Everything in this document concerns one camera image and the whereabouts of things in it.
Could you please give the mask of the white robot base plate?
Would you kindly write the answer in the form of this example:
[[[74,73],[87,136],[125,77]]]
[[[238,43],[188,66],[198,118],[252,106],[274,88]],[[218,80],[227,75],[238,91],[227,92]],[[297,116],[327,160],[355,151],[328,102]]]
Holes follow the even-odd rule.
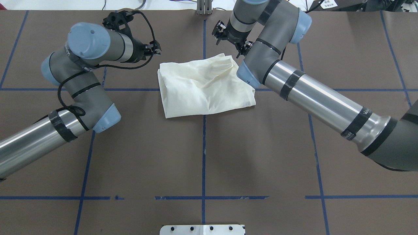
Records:
[[[167,225],[160,235],[245,235],[245,225],[210,224],[210,225]]]

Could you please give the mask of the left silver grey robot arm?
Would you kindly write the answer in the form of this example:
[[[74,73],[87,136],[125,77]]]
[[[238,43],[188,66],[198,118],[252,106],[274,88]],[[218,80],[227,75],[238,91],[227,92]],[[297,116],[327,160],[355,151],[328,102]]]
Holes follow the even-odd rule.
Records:
[[[121,114],[94,70],[106,67],[107,61],[149,62],[161,50],[155,38],[143,44],[128,27],[72,26],[63,48],[41,65],[43,76],[57,86],[60,107],[1,141],[1,181],[89,130],[100,133],[117,124]]]

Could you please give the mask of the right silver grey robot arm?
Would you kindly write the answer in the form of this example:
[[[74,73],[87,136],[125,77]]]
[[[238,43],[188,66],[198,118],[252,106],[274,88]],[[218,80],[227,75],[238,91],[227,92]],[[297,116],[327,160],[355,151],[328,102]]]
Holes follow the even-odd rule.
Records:
[[[312,18],[286,0],[238,0],[228,22],[218,21],[212,36],[229,41],[245,57],[236,75],[254,89],[268,87],[382,167],[417,171],[416,103],[401,119],[380,116],[280,59],[311,25]]]

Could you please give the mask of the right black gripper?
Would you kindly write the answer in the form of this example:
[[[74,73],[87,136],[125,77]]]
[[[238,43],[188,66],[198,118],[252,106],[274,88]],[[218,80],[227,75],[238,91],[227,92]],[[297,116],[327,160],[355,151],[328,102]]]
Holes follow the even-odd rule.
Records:
[[[226,26],[221,20],[215,24],[212,31],[212,36],[214,36],[217,40],[216,45],[219,45],[219,43],[223,40],[227,40],[235,45],[238,51],[236,58],[239,58],[241,55],[246,56],[252,48],[253,42],[247,41],[249,34],[250,31],[240,32],[232,25]]]

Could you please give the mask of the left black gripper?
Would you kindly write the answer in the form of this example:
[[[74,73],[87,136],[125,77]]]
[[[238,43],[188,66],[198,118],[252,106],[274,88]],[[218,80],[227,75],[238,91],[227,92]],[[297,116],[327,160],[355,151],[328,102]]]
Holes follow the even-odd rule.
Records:
[[[131,57],[126,61],[126,63],[137,63],[140,60],[146,60],[148,57],[153,55],[158,55],[162,49],[160,43],[157,40],[153,40],[150,44],[143,44],[137,39],[132,40],[133,43],[133,52]]]

